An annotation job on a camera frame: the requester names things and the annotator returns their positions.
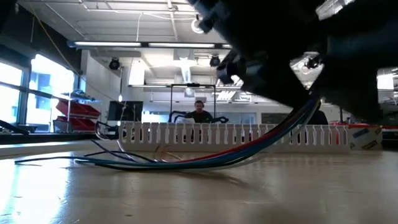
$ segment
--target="window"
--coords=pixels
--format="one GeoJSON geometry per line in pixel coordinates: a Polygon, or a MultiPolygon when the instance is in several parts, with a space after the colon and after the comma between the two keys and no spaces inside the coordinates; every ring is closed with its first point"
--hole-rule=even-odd
{"type": "Polygon", "coordinates": [[[21,85],[21,81],[22,70],[4,63],[0,63],[0,82],[19,86],[21,85]]]}
{"type": "Polygon", "coordinates": [[[152,123],[167,123],[169,121],[169,112],[142,112],[142,122],[152,122],[152,123]]]}
{"type": "Polygon", "coordinates": [[[52,132],[52,121],[61,116],[56,109],[57,99],[50,99],[43,96],[29,94],[27,100],[26,123],[36,126],[37,132],[52,132]]]}
{"type": "Polygon", "coordinates": [[[20,95],[19,90],[0,86],[1,120],[8,123],[15,123],[17,121],[20,95]]]}
{"type": "Polygon", "coordinates": [[[55,96],[73,91],[75,76],[72,71],[47,59],[36,55],[32,60],[29,88],[55,96]]]}
{"type": "Polygon", "coordinates": [[[217,117],[224,116],[229,124],[257,124],[255,113],[217,113],[217,117]]]}

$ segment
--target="red storage bin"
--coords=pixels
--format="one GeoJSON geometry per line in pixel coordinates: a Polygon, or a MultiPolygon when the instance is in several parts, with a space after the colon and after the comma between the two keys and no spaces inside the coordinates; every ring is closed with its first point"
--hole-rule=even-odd
{"type": "Polygon", "coordinates": [[[99,117],[101,113],[90,105],[80,105],[90,116],[99,117]]]}
{"type": "MultiPolygon", "coordinates": [[[[56,108],[65,116],[68,116],[68,101],[60,100],[56,108]]],[[[76,102],[70,103],[70,116],[73,117],[88,117],[97,119],[101,113],[90,105],[81,105],[76,102]]]]}
{"type": "MultiPolygon", "coordinates": [[[[58,116],[57,120],[67,121],[66,116],[58,116]]],[[[95,123],[90,119],[85,118],[69,118],[70,125],[73,131],[89,131],[93,132],[95,130],[95,123]]]]}

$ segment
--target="fluorescent light fixture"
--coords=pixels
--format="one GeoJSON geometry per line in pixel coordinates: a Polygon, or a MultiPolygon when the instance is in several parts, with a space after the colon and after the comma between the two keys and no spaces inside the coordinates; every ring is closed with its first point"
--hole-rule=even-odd
{"type": "Polygon", "coordinates": [[[240,86],[218,86],[216,88],[220,89],[220,90],[240,90],[241,89],[240,86]]]}
{"type": "MultiPolygon", "coordinates": [[[[170,101],[167,100],[151,100],[151,103],[170,103],[170,101]]],[[[195,101],[173,101],[173,103],[195,103],[195,101]]]]}
{"type": "Polygon", "coordinates": [[[140,88],[167,88],[166,85],[130,85],[130,87],[140,87],[140,88]]]}
{"type": "MultiPolygon", "coordinates": [[[[139,88],[170,88],[170,85],[129,85],[129,87],[139,87],[139,88]]],[[[208,88],[208,89],[213,89],[213,87],[210,86],[199,86],[199,87],[194,87],[194,86],[173,86],[173,88],[208,88]]],[[[240,86],[216,86],[217,90],[240,90],[240,86]]]]}
{"type": "Polygon", "coordinates": [[[199,87],[194,87],[194,86],[173,86],[173,88],[212,88],[212,87],[207,87],[207,86],[199,86],[199,87]]]}
{"type": "Polygon", "coordinates": [[[141,43],[137,42],[90,42],[78,41],[75,42],[79,47],[141,47],[141,43]]]}
{"type": "Polygon", "coordinates": [[[211,49],[215,44],[188,44],[188,43],[149,43],[149,47],[175,47],[175,48],[205,48],[211,49]]]}
{"type": "Polygon", "coordinates": [[[258,104],[257,102],[241,102],[241,101],[239,101],[239,102],[231,101],[229,103],[231,103],[231,104],[258,104]]]}

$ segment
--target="bundle of wires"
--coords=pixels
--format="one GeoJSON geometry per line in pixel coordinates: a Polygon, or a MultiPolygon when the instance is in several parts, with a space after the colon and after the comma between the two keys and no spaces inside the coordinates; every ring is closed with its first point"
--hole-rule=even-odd
{"type": "MultiPolygon", "coordinates": [[[[319,97],[312,96],[311,99],[303,107],[301,107],[299,110],[293,110],[293,112],[291,112],[291,114],[289,114],[283,122],[281,122],[265,135],[261,136],[259,139],[253,140],[247,144],[239,145],[227,151],[219,152],[209,156],[198,157],[195,159],[187,159],[173,162],[157,161],[154,159],[146,158],[144,156],[140,156],[135,153],[124,151],[110,151],[94,141],[94,143],[98,147],[102,148],[103,152],[87,154],[82,157],[58,156],[25,159],[15,161],[15,164],[49,159],[73,159],[75,160],[75,162],[81,164],[94,164],[100,167],[127,171],[230,169],[233,167],[244,166],[246,164],[250,164],[263,159],[264,156],[259,156],[257,158],[253,158],[253,156],[264,149],[269,149],[270,146],[272,146],[280,138],[286,136],[291,131],[293,131],[297,125],[306,124],[312,117],[314,112],[317,110],[317,106],[319,103],[319,97]],[[104,153],[108,153],[125,161],[122,162],[92,158],[92,156],[104,153]]],[[[299,131],[300,128],[296,129],[296,132],[291,134],[291,138],[296,136],[299,131]]]]}

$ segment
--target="white pipe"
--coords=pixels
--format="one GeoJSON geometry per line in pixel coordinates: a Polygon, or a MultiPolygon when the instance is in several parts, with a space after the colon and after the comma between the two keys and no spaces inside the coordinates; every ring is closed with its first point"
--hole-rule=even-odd
{"type": "MultiPolygon", "coordinates": [[[[172,0],[167,0],[167,7],[169,8],[170,11],[173,10],[173,5],[172,5],[172,0]]],[[[175,22],[174,22],[174,12],[170,12],[170,18],[172,21],[172,28],[173,28],[173,33],[174,33],[174,38],[175,41],[178,42],[178,33],[177,33],[177,28],[175,26],[175,22]]]]}
{"type": "MultiPolygon", "coordinates": [[[[132,10],[132,9],[87,9],[90,12],[115,12],[115,13],[131,13],[131,14],[170,14],[168,10],[132,10]]],[[[178,15],[196,15],[195,11],[175,11],[178,15]]]]}

